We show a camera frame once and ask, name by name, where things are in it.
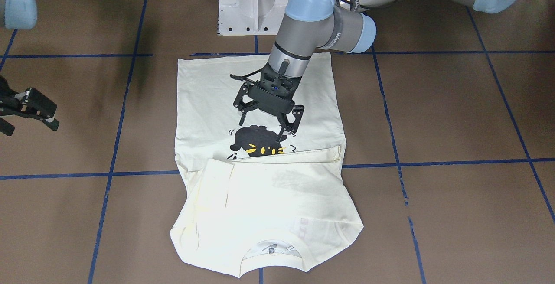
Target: brown floor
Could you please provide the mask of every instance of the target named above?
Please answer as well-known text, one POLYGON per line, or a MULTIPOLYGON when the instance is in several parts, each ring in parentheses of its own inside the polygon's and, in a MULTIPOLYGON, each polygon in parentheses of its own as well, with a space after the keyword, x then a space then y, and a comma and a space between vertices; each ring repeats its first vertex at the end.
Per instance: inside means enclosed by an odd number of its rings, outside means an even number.
POLYGON ((0 69, 57 102, 61 123, 8 118, 0 136, 0 283, 554 282, 555 0, 369 11, 375 56, 332 55, 365 228, 308 274, 241 280, 183 264, 169 238, 186 199, 176 61, 274 38, 217 36, 217 0, 36 1, 35 29, 0 31, 0 69))

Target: cartoon print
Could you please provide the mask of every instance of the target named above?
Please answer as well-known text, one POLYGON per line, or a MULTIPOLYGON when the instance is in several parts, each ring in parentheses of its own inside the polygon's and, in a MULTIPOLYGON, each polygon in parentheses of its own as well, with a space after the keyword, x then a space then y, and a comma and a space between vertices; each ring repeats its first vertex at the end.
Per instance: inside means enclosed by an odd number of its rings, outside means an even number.
POLYGON ((249 157, 267 156, 283 154, 285 147, 281 145, 287 136, 281 136, 279 142, 277 141, 278 134, 270 131, 266 126, 244 127, 237 130, 235 133, 235 143, 229 148, 236 152, 241 148, 248 153, 249 157))

